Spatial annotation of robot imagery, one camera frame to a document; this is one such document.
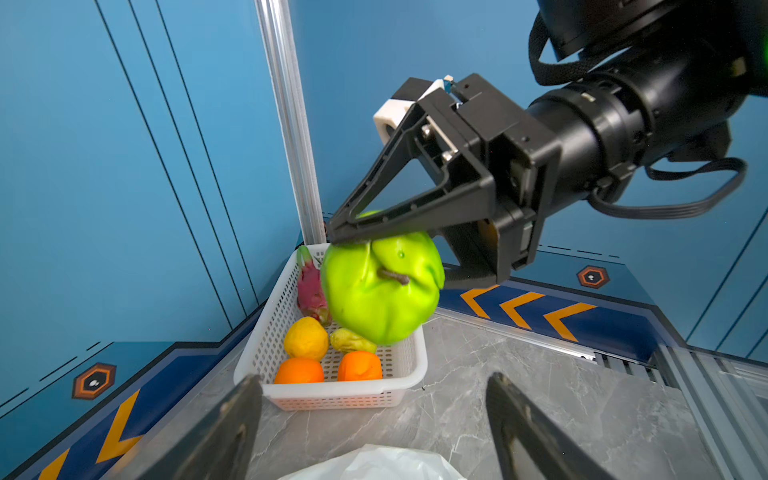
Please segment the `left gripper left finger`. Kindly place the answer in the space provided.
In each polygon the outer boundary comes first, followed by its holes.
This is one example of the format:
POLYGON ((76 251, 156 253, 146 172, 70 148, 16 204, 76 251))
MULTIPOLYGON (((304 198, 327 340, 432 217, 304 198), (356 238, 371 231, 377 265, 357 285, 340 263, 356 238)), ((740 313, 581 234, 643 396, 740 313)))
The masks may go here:
POLYGON ((142 479, 243 479, 261 416, 260 378, 246 376, 142 479))

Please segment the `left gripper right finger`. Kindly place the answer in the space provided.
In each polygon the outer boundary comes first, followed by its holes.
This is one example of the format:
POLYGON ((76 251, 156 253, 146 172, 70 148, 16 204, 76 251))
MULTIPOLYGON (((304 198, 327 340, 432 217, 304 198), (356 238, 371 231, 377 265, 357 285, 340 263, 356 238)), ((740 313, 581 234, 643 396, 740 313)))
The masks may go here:
POLYGON ((504 374, 488 378, 485 406, 502 478, 613 477, 504 374))

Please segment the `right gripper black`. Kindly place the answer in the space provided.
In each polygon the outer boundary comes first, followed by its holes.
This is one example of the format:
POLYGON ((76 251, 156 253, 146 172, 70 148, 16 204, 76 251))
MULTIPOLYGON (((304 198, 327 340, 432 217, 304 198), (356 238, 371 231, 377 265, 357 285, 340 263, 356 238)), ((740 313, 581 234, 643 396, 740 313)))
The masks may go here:
POLYGON ((531 264, 546 219, 578 201, 631 220, 711 210, 746 174, 728 155, 728 121, 744 99, 740 79, 680 57, 615 62, 525 108, 471 75, 413 104, 386 145, 356 137, 359 114, 335 115, 325 139, 335 202, 328 237, 349 244, 433 231, 457 260, 446 289, 491 287, 531 264), (701 200, 621 205, 639 169, 680 179, 656 168, 664 158, 733 177, 701 200))

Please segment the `orange fruit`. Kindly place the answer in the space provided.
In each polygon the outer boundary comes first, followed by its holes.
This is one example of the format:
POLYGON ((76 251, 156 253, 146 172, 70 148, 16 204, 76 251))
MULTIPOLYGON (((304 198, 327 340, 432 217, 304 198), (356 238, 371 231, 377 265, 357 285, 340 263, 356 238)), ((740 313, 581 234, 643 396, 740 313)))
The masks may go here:
POLYGON ((337 372, 338 381, 381 380, 383 369, 379 357, 367 351, 344 355, 337 372))
POLYGON ((278 368, 274 384, 323 383, 325 378, 322 364, 310 358, 289 358, 278 368))

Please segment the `green leafy fruit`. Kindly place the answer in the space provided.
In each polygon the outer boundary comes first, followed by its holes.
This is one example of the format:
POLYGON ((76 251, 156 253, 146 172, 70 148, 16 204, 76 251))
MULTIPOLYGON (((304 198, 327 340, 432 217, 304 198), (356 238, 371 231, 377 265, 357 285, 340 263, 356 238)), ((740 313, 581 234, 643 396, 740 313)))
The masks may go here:
POLYGON ((363 243, 332 243, 321 266, 330 315, 379 346, 409 337, 434 314, 446 274, 424 231, 363 243))

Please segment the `yellow apple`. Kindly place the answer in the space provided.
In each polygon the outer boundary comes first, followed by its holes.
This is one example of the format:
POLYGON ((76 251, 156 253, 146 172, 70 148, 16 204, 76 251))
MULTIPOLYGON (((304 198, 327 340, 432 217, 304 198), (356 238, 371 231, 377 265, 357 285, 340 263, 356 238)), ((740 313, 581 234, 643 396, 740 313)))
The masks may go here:
POLYGON ((329 334, 318 320, 303 317, 288 330, 283 345, 290 358, 322 361, 329 349, 329 334))

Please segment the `white plastic bag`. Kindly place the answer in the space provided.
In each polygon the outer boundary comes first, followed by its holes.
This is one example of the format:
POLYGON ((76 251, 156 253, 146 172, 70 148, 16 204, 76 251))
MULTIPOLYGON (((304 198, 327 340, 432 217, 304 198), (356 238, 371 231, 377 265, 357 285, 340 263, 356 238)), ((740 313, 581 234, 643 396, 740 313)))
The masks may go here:
POLYGON ((418 449, 366 444, 283 479, 464 479, 443 456, 418 449))

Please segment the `green pear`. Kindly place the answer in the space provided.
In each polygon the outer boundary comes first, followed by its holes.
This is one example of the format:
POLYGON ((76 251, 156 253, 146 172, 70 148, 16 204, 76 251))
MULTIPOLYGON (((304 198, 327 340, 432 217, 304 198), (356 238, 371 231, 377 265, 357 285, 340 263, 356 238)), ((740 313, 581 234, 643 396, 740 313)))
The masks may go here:
POLYGON ((334 331, 330 335, 330 343, 335 350, 344 354, 351 352, 377 353, 376 344, 345 328, 334 331))

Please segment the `red dragon fruit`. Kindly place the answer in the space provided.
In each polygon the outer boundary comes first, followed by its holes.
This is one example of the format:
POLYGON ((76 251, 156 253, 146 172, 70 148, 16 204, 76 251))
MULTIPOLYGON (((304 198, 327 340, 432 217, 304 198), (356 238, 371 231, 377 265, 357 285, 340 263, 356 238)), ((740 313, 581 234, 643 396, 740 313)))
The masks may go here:
POLYGON ((304 316, 312 317, 327 328, 332 317, 321 285, 321 271, 305 245, 297 249, 296 263, 300 269, 297 281, 297 306, 304 316))

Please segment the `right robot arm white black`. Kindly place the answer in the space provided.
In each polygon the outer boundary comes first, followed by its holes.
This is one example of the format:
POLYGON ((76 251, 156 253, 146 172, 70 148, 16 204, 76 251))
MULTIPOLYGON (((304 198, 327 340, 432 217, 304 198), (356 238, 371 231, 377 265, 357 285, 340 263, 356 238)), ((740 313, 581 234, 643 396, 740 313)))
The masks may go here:
POLYGON ((408 79, 328 239, 438 234, 459 262, 447 287, 487 287, 531 264, 546 219, 575 202, 685 219, 744 181, 728 121, 767 92, 765 2, 543 1, 528 48, 546 92, 525 108, 477 74, 408 79))

